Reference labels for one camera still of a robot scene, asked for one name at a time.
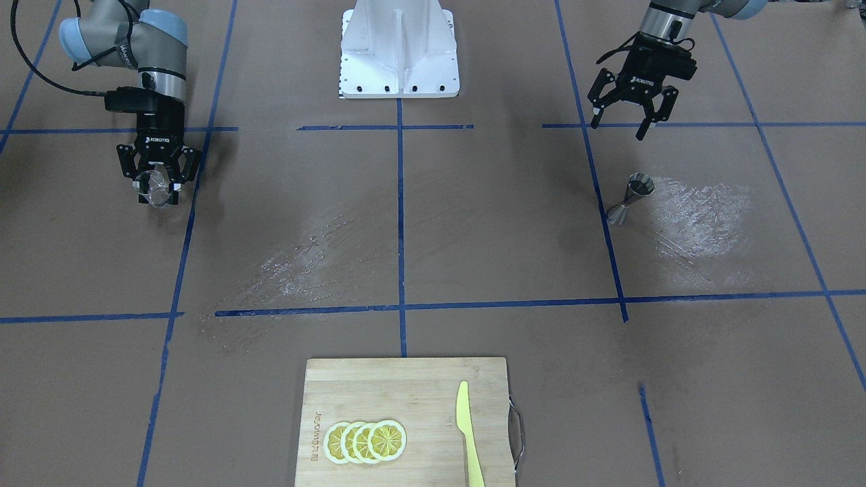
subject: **yellow plastic knife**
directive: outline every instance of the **yellow plastic knife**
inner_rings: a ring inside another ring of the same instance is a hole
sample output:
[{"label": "yellow plastic knife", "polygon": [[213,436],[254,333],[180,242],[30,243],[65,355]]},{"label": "yellow plastic knife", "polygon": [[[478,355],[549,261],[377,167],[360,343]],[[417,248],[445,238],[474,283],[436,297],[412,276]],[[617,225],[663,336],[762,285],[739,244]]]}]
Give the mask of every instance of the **yellow plastic knife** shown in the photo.
[{"label": "yellow plastic knife", "polygon": [[466,463],[469,465],[469,487],[484,487],[481,463],[475,449],[475,435],[472,433],[472,413],[469,412],[469,383],[464,380],[457,389],[457,428],[466,437]]}]

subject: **lemon slice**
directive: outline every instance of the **lemon slice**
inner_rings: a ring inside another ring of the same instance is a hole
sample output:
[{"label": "lemon slice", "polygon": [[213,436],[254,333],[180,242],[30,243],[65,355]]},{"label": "lemon slice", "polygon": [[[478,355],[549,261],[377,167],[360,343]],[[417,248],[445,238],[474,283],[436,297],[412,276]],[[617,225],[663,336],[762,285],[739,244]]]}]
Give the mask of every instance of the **lemon slice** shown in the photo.
[{"label": "lemon slice", "polygon": [[349,460],[346,460],[346,455],[343,455],[343,451],[339,448],[339,442],[347,426],[349,426],[348,421],[340,421],[328,428],[327,433],[325,433],[325,457],[337,465],[349,463]]},{"label": "lemon slice", "polygon": [[394,460],[402,455],[406,448],[406,430],[397,421],[379,421],[371,430],[367,447],[377,460]]},{"label": "lemon slice", "polygon": [[355,439],[355,433],[358,432],[358,429],[366,425],[366,421],[355,421],[350,425],[346,426],[346,429],[339,436],[339,450],[343,453],[343,458],[352,462],[353,464],[361,464],[360,460],[354,457],[354,452],[352,451],[352,441]]},{"label": "lemon slice", "polygon": [[355,432],[355,438],[352,440],[352,453],[354,457],[363,464],[377,464],[379,460],[373,457],[370,453],[370,446],[367,440],[370,438],[373,427],[376,423],[366,423]]}]

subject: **blue tape line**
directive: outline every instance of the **blue tape line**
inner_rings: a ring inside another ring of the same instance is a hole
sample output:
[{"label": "blue tape line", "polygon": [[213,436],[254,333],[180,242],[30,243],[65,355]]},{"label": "blue tape line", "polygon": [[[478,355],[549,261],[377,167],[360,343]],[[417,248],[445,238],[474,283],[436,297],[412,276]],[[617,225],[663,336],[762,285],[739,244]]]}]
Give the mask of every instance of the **blue tape line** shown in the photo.
[{"label": "blue tape line", "polygon": [[851,338],[848,337],[848,332],[842,324],[842,317],[839,316],[839,312],[836,310],[836,304],[833,302],[833,298],[830,297],[830,293],[827,294],[826,298],[827,304],[830,306],[830,312],[833,314],[833,320],[836,321],[836,328],[839,329],[839,334],[842,336],[842,342],[845,344],[845,350],[848,351],[848,356],[851,358],[851,363],[854,364],[854,370],[857,372],[857,377],[860,379],[860,386],[862,386],[863,391],[866,392],[866,375],[863,374],[863,367],[860,366],[860,360],[857,359],[854,346],[851,344]]},{"label": "blue tape line", "polygon": [[[639,123],[601,123],[598,128],[637,128]],[[763,127],[866,127],[866,121],[850,122],[761,122]],[[579,123],[545,123],[541,128],[583,128],[586,124]],[[675,127],[755,127],[754,122],[664,122],[656,128]]]},{"label": "blue tape line", "polygon": [[[42,36],[42,43],[39,45],[39,51],[36,52],[36,58],[33,60],[33,65],[39,67],[39,61],[42,60],[42,53],[45,52],[45,47],[48,45],[48,39],[51,37],[51,31],[54,30],[54,25],[57,22],[57,14],[60,12],[62,0],[57,0],[55,9],[51,13],[51,20],[48,22],[48,28],[45,29],[45,35]],[[21,87],[21,93],[18,94],[18,100],[15,102],[15,109],[12,110],[12,115],[9,117],[9,123],[6,124],[6,130],[3,131],[3,138],[0,139],[0,154],[3,154],[3,149],[6,148],[6,142],[11,135],[12,127],[15,126],[15,120],[18,118],[18,113],[21,111],[21,105],[24,103],[24,97],[27,96],[27,90],[30,88],[30,82],[33,81],[33,71],[27,73],[27,78],[24,79],[24,86]]]},{"label": "blue tape line", "polygon": [[394,125],[305,125],[298,132],[322,130],[397,130]]},{"label": "blue tape line", "polygon": [[217,318],[240,316],[280,316],[280,315],[330,315],[337,313],[366,313],[369,311],[398,311],[397,304],[378,306],[332,306],[329,308],[273,308],[273,309],[238,309],[217,311]]},{"label": "blue tape line", "polygon": [[472,130],[475,125],[404,125],[403,130]]},{"label": "blue tape line", "polygon": [[397,274],[400,294],[400,356],[408,357],[406,345],[406,254],[403,184],[403,100],[397,98]]},{"label": "blue tape line", "polygon": [[647,435],[649,435],[649,448],[652,449],[652,461],[656,465],[656,477],[658,478],[658,487],[664,487],[664,472],[662,471],[662,459],[658,454],[658,444],[656,443],[656,433],[653,431],[652,418],[650,417],[650,407],[647,406],[647,390],[644,384],[640,387],[641,408],[643,409],[643,422],[647,426]]},{"label": "blue tape line", "polygon": [[328,130],[472,130],[475,125],[305,125],[298,132]]},{"label": "blue tape line", "polygon": [[574,74],[574,65],[572,64],[572,51],[568,47],[568,37],[565,35],[565,23],[562,20],[562,9],[559,7],[559,0],[553,0],[556,4],[556,17],[559,20],[559,33],[562,35],[562,47],[565,49],[565,60],[568,62],[568,73],[572,77],[572,90],[574,90],[574,102],[578,107],[578,116],[580,117],[580,126],[584,135],[584,145],[586,146],[586,157],[590,163],[590,173],[592,174],[592,187],[596,192],[598,200],[598,212],[601,216],[602,229],[604,229],[604,242],[607,244],[607,253],[611,260],[611,271],[613,273],[613,282],[617,287],[617,297],[619,298],[619,308],[623,314],[623,322],[629,320],[629,312],[625,307],[625,297],[623,293],[623,284],[619,277],[619,268],[617,266],[617,255],[613,249],[613,241],[611,240],[611,230],[608,228],[607,215],[604,210],[604,200],[601,196],[601,186],[598,183],[598,173],[595,167],[595,158],[592,156],[592,145],[590,144],[589,130],[586,128],[586,117],[584,117],[584,109],[580,104],[580,89],[578,88],[578,78]]},{"label": "blue tape line", "polygon": [[619,298],[602,297],[588,299],[552,299],[534,301],[491,301],[491,302],[431,302],[407,304],[409,311],[432,309],[484,309],[484,308],[544,308],[558,306],[592,306],[599,304],[619,304]]},{"label": "blue tape line", "polygon": [[797,225],[797,231],[800,234],[800,238],[803,240],[803,246],[806,248],[806,253],[809,255],[809,260],[811,261],[812,268],[815,270],[815,276],[818,278],[818,282],[821,284],[821,290],[824,292],[824,296],[827,299],[827,304],[830,306],[830,311],[833,314],[833,319],[836,321],[837,328],[839,328],[839,334],[842,336],[845,348],[848,350],[848,356],[851,359],[851,363],[854,365],[854,370],[857,373],[857,377],[860,379],[860,385],[863,388],[863,391],[866,392],[866,375],[863,374],[863,368],[860,366],[860,360],[857,359],[854,348],[851,346],[850,340],[848,338],[848,332],[845,331],[845,326],[842,323],[842,319],[839,317],[839,313],[836,311],[836,305],[833,303],[833,298],[830,294],[830,291],[827,289],[827,283],[824,280],[824,275],[821,273],[820,267],[818,267],[818,260],[815,258],[815,252],[812,251],[812,247],[809,244],[809,239],[806,237],[806,232],[803,228],[803,224],[800,222],[797,210],[794,208],[791,194],[788,192],[785,181],[782,179],[782,172],[779,170],[779,165],[776,163],[776,158],[772,154],[770,142],[767,140],[766,134],[764,133],[764,127],[761,126],[760,120],[758,119],[758,114],[757,112],[755,112],[754,105],[752,104],[752,98],[749,96],[749,93],[746,90],[746,83],[743,82],[743,78],[740,75],[740,70],[737,68],[737,63],[734,62],[734,56],[731,54],[731,49],[727,45],[725,35],[721,32],[719,20],[715,17],[715,15],[711,15],[711,17],[713,19],[715,31],[719,34],[719,39],[721,39],[721,45],[725,49],[727,60],[728,62],[730,62],[731,68],[734,70],[734,74],[736,75],[737,82],[740,84],[740,90],[743,92],[743,96],[746,98],[746,104],[749,107],[749,112],[752,113],[752,118],[755,122],[755,126],[758,128],[758,133],[760,134],[761,141],[764,143],[766,155],[770,159],[772,170],[776,174],[776,180],[779,182],[779,188],[782,190],[782,195],[785,197],[785,202],[788,204],[788,210],[791,212],[791,216],[794,219],[794,224]]},{"label": "blue tape line", "polygon": [[639,302],[688,302],[688,301],[738,301],[749,299],[778,299],[792,297],[824,297],[823,291],[792,291],[782,293],[739,293],[716,295],[667,295],[627,297],[629,303]]},{"label": "blue tape line", "polygon": [[63,315],[63,316],[17,316],[0,318],[0,324],[19,323],[76,323],[83,321],[120,321],[120,320],[161,320],[183,313],[140,313],[122,315]]},{"label": "blue tape line", "polygon": [[866,289],[843,289],[838,291],[830,291],[830,295],[866,295]]},{"label": "blue tape line", "polygon": [[760,122],[763,127],[866,127],[866,121],[847,122]]},{"label": "blue tape line", "polygon": [[[638,128],[639,123],[600,123],[598,128]],[[589,128],[586,123],[545,123],[541,128]],[[752,122],[664,122],[656,125],[657,128],[682,128],[682,127],[754,127]]]},{"label": "blue tape line", "polygon": [[[214,120],[217,117],[217,107],[219,106],[219,95],[223,87],[223,75],[225,74],[226,61],[229,58],[229,46],[231,45],[231,35],[235,27],[235,14],[237,12],[237,0],[232,0],[231,12],[229,13],[229,27],[225,34],[225,44],[223,45],[223,57],[220,60],[219,72],[216,76],[216,86],[214,88],[213,101],[210,104],[210,117],[208,119],[208,128],[214,126]],[[174,296],[171,299],[171,312],[176,313],[180,302],[180,290],[184,283],[184,272],[186,270],[186,260],[190,254],[190,242],[192,240],[192,227],[196,221],[196,202],[198,200],[198,190],[202,181],[202,172],[204,171],[207,162],[208,151],[210,149],[210,140],[213,132],[208,131],[204,136],[204,145],[202,146],[202,161],[198,167],[198,175],[196,176],[196,189],[192,193],[192,202],[190,205],[190,216],[186,224],[186,236],[184,238],[184,250],[181,253],[180,264],[178,265],[178,277],[175,282]],[[159,386],[157,393],[153,396],[151,404],[151,416],[147,425],[147,434],[145,435],[145,446],[141,452],[141,465],[139,467],[139,478],[136,487],[144,487],[145,477],[147,475],[147,464],[150,460],[151,446],[153,442],[153,433],[156,429],[157,415],[159,412],[159,400],[162,398],[163,385],[165,383],[165,370],[168,367],[169,343],[174,334],[175,316],[168,320],[168,326],[165,330],[165,342],[163,343],[162,358],[159,362]]]},{"label": "blue tape line", "polygon": [[[830,291],[832,295],[866,295],[866,289],[843,289]],[[739,293],[714,295],[660,295],[626,297],[628,303],[647,302],[714,302],[745,301],[762,299],[792,299],[803,297],[824,297],[823,291],[789,291],[770,293]],[[426,302],[416,304],[380,304],[373,306],[336,306],[327,308],[272,308],[238,309],[217,311],[217,317],[271,316],[271,315],[327,315],[332,313],[363,313],[367,311],[429,311],[436,309],[485,309],[485,308],[544,308],[566,306],[597,306],[619,304],[618,297],[584,299],[549,299],[527,301],[479,301],[479,302]]]},{"label": "blue tape line", "polygon": [[[187,127],[185,133],[240,132],[240,127]],[[50,135],[64,133],[135,133],[134,128],[25,128],[10,130],[11,135]]]}]

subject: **metal handle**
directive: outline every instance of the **metal handle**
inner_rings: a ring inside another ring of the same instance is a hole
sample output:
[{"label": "metal handle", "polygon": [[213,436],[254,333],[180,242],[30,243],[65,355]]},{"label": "metal handle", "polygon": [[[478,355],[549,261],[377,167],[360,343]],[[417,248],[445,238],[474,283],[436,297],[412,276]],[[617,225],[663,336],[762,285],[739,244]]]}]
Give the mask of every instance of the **metal handle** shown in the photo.
[{"label": "metal handle", "polygon": [[523,452],[527,448],[527,437],[523,429],[523,416],[520,414],[520,409],[517,409],[517,405],[514,403],[514,397],[512,396],[508,396],[508,407],[510,411],[514,411],[514,414],[517,416],[517,423],[520,426],[520,453],[518,453],[517,458],[514,459],[514,475],[517,475],[520,459],[523,458]]}]

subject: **wooden cutting board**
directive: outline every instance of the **wooden cutting board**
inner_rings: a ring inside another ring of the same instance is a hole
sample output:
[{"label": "wooden cutting board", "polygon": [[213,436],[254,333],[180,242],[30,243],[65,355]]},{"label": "wooden cutting board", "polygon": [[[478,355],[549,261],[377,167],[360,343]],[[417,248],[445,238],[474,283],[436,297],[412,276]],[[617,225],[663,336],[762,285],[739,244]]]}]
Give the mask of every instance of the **wooden cutting board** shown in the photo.
[{"label": "wooden cutting board", "polygon": [[[469,486],[455,413],[462,380],[485,487],[514,487],[504,358],[308,361],[295,487]],[[334,423],[383,419],[406,429],[396,460],[338,465],[325,457],[325,432]]]}]

